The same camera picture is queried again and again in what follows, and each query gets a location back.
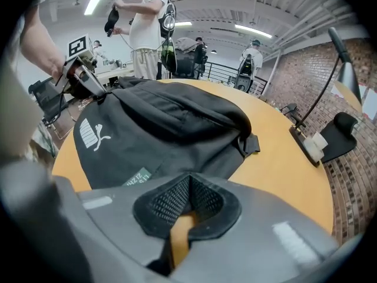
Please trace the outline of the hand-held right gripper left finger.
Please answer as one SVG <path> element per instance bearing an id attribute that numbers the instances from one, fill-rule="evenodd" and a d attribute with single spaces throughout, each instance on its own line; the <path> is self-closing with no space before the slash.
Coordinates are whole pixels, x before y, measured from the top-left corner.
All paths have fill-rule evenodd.
<path id="1" fill-rule="evenodd" d="M 144 233 L 133 204 L 155 180 L 76 192 L 25 160 L 1 166 L 1 204 L 34 258 L 62 282 L 187 282 L 176 277 L 169 241 Z"/>

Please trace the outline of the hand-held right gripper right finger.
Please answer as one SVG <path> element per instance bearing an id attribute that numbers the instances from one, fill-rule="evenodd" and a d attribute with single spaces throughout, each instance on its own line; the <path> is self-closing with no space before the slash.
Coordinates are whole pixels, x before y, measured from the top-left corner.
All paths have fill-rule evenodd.
<path id="1" fill-rule="evenodd" d="M 218 239 L 194 241 L 172 273 L 177 282 L 285 282 L 321 264 L 338 243 L 281 198 L 207 176 L 238 198 L 242 211 Z"/>

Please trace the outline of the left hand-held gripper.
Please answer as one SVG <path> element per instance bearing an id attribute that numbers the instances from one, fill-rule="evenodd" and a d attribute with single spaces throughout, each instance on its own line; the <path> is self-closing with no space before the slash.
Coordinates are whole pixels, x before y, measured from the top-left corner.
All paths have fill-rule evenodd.
<path id="1" fill-rule="evenodd" d="M 67 55 L 61 78 L 55 83 L 61 94 L 73 97 L 103 96 L 106 89 L 94 74 L 97 64 L 88 34 L 67 44 Z"/>

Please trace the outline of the person's left hand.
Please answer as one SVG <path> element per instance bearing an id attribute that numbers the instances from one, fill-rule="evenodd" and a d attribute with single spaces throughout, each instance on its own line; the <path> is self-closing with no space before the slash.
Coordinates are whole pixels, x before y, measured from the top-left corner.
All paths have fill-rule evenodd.
<path id="1" fill-rule="evenodd" d="M 53 77 L 55 82 L 57 82 L 61 78 L 64 64 L 64 60 L 53 60 L 51 64 L 51 76 Z"/>

